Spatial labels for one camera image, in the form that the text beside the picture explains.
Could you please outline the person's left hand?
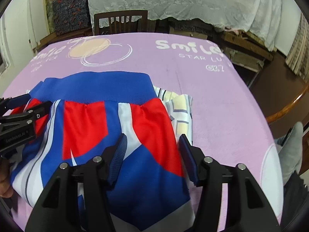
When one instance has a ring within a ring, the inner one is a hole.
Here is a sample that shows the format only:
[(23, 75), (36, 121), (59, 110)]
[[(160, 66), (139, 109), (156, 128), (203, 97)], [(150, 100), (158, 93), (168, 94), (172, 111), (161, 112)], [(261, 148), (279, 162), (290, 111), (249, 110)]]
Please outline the person's left hand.
[(2, 198), (11, 198), (14, 190), (9, 180), (9, 162), (6, 159), (1, 159), (0, 164), (0, 195)]

